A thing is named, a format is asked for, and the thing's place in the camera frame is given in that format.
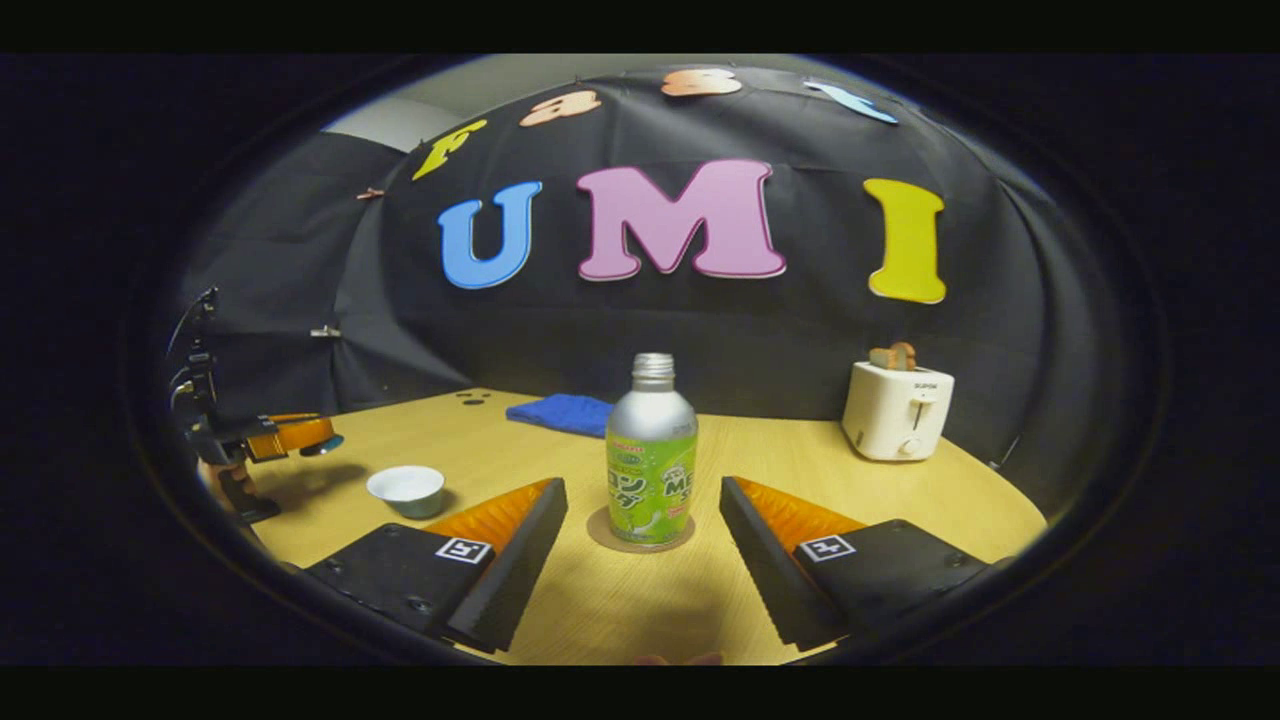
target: white bowl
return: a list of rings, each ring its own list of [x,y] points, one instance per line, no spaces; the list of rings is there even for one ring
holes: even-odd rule
[[[374,473],[365,487],[392,510],[422,520],[440,511],[444,475],[434,468],[401,465]]]

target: green soda bottle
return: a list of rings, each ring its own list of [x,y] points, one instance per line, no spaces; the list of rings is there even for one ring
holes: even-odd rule
[[[663,546],[689,523],[698,416],[676,392],[671,355],[636,355],[631,378],[631,392],[614,405],[604,436],[609,521],[622,541]]]

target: blue towel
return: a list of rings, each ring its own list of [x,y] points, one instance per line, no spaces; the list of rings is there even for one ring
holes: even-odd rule
[[[536,402],[507,409],[507,419],[553,430],[604,437],[613,406],[582,395],[552,395]]]

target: table surface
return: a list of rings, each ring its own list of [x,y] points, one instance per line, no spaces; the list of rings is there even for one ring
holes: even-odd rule
[[[658,553],[620,552],[588,533],[608,502],[604,441],[507,420],[538,400],[475,388],[333,419],[346,442],[319,457],[251,465],[259,493],[282,512],[253,530],[278,560],[307,568],[385,523],[422,528],[544,478],[564,479],[568,511],[534,588],[506,664],[626,665],[641,655],[681,662],[723,651],[728,665],[773,665],[801,653],[778,639],[719,515],[724,475],[740,475],[867,524],[901,518],[993,562],[1046,527],[1036,506],[984,464],[943,439],[919,462],[860,457],[837,421],[699,415],[695,532]],[[483,400],[465,405],[466,400]],[[445,506],[406,520],[365,480],[396,465],[445,477]]]

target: pink letter m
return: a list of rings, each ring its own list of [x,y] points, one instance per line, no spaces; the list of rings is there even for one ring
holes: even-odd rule
[[[707,223],[707,249],[694,269],[718,278],[772,278],[787,269],[773,251],[764,215],[764,178],[773,170],[756,160],[704,163],[672,202],[636,168],[609,168],[581,177],[591,193],[591,256],[579,265],[589,281],[630,278],[640,260],[627,252],[626,228],[658,272],[680,265],[698,227]]]

